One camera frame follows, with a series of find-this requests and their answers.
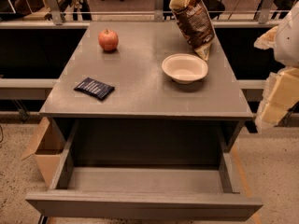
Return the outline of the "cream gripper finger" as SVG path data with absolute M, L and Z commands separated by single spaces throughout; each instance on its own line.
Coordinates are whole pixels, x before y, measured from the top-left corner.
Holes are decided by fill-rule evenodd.
M 278 27 L 275 26 L 256 39 L 253 46 L 257 49 L 272 49 L 275 44 Z

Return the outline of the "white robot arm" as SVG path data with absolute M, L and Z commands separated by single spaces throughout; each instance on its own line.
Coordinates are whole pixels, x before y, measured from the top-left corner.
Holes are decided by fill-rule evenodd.
M 299 102 L 299 2 L 278 26 L 258 37 L 254 47 L 272 49 L 275 60 L 284 65 L 265 81 L 258 107 L 255 124 L 268 129 L 278 125 Z

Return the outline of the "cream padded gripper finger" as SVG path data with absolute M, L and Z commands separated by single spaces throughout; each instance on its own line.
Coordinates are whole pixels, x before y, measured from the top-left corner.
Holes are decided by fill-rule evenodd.
M 299 102 L 299 68 L 286 67 L 265 81 L 255 124 L 259 129 L 278 125 Z

